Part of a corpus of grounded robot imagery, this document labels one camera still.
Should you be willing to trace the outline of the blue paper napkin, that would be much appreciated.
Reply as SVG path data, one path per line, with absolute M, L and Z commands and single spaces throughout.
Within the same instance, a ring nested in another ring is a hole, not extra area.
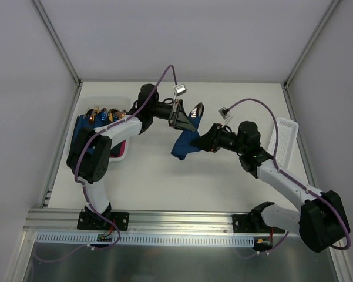
M 199 129 L 199 124 L 200 121 L 202 119 L 201 118 L 197 118 L 197 119 L 192 119 L 190 117 L 190 114 L 188 115 L 188 118 L 191 120 L 191 122 L 195 125 L 195 127 L 197 128 L 196 132 L 191 132 L 188 130 L 184 130 L 182 131 L 182 133 L 179 135 L 179 137 L 177 138 L 172 150 L 171 150 L 171 155 L 179 160 L 184 160 L 186 158 L 186 156 L 189 153 L 195 153 L 195 152 L 200 152 L 201 150 L 192 146 L 190 144 L 190 142 L 198 137 L 200 137 L 199 133 L 198 133 L 198 129 Z

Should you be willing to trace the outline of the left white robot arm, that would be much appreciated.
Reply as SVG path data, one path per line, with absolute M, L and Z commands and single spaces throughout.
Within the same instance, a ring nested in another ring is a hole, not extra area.
M 203 117 L 204 105 L 198 103 L 186 113 L 183 101 L 177 96 L 184 92 L 183 85 L 174 87 L 174 97 L 159 100 L 157 87 L 141 86 L 137 100 L 128 113 L 115 122 L 101 127 L 82 127 L 70 146 L 67 166 L 83 186 L 86 206 L 79 215 L 79 230 L 124 230 L 118 216 L 111 214 L 111 203 L 105 192 L 103 177 L 107 172 L 111 150 L 133 136 L 148 130 L 155 118 L 166 120 L 169 126 L 181 130 L 172 150 L 172 156 L 184 160 L 189 153 L 198 152 L 190 142 L 199 137 L 197 131 Z

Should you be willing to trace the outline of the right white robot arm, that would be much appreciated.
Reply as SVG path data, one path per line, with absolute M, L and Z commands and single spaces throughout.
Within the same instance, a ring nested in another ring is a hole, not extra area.
M 261 147 L 260 132 L 254 122 L 240 123 L 237 133 L 215 123 L 190 144 L 207 152 L 226 149 L 237 153 L 247 173 L 276 189 L 295 207 L 290 210 L 264 202 L 239 222 L 241 226 L 252 226 L 260 233 L 273 227 L 297 234 L 316 253 L 328 247 L 351 247 L 350 226 L 340 196 L 332 190 L 322 192 L 304 184 L 280 168 L 275 157 Z

